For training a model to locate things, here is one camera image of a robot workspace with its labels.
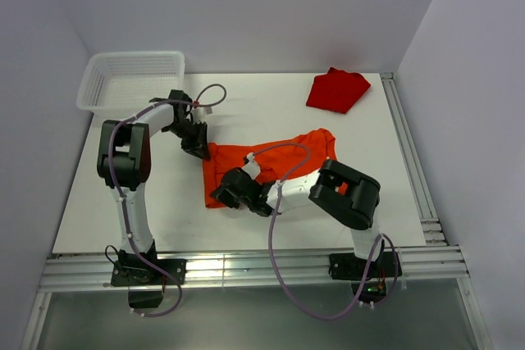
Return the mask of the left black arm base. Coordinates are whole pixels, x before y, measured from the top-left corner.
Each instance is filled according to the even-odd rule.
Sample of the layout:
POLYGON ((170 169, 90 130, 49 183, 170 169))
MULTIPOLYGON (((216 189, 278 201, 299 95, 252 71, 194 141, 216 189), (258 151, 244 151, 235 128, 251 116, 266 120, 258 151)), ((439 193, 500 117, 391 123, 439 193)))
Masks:
POLYGON ((163 259, 157 265, 169 273, 174 279, 169 279, 162 273, 149 267, 146 271, 136 271, 128 268, 114 268, 110 285, 112 288, 128 289, 128 304, 135 309, 150 311, 157 309, 168 286, 183 284, 186 272, 185 259, 163 259))

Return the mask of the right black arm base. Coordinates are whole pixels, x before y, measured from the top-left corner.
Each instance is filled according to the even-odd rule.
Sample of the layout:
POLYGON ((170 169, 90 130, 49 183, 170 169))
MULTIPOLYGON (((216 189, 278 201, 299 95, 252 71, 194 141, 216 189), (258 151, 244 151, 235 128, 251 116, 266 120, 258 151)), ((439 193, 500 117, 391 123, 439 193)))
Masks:
MULTIPOLYGON (((366 261, 358 259, 353 253, 332 253, 329 255, 328 274, 333 280, 351 281, 354 294, 357 293, 366 261)), ((359 296, 362 302, 379 302, 388 294, 387 279, 399 278, 402 268, 398 256, 393 252, 383 252, 373 261, 367 273, 367 281, 359 296)))

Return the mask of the orange t-shirt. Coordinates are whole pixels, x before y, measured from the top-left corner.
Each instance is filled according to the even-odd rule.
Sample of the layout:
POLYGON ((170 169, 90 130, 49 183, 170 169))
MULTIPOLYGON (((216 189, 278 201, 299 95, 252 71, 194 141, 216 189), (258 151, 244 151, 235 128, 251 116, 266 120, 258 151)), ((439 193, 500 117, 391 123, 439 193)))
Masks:
POLYGON ((224 204, 212 198, 211 193, 220 185, 223 175, 234 167, 241 167, 244 158, 251 152, 257 154, 256 161, 261 168, 259 182, 276 181, 311 153, 311 157, 290 178, 298 178, 318 169, 326 159, 336 159, 336 137, 326 129, 312 130, 291 140, 262 143, 253 146, 208 145, 211 159, 203 162, 204 205, 208 209, 223 208, 224 204))

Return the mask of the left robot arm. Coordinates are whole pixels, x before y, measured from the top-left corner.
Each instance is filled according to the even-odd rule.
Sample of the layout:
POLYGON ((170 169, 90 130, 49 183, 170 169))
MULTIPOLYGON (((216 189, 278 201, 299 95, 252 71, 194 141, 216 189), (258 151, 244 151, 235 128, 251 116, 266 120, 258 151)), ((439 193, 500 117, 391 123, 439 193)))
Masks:
POLYGON ((150 139, 158 132, 170 132, 180 139, 184 152, 208 161, 208 125, 194 118, 201 107, 198 99, 172 90, 167 98, 152 99, 148 107, 124 120, 103 122, 96 169, 119 206, 118 275, 150 284, 162 273, 145 204, 152 170, 150 139))

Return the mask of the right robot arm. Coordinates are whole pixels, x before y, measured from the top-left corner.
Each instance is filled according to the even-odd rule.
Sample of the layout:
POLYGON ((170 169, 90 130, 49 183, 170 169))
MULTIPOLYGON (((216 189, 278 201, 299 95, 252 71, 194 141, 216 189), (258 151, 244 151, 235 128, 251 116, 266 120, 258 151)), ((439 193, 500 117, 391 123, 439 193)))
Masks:
POLYGON ((332 159, 292 180, 259 182, 257 169, 254 163, 227 171, 211 197, 232 209, 247 207, 262 217, 315 205, 350 229, 359 273, 371 276, 382 268, 384 242, 372 247, 380 235, 374 221, 381 191, 377 180, 332 159))

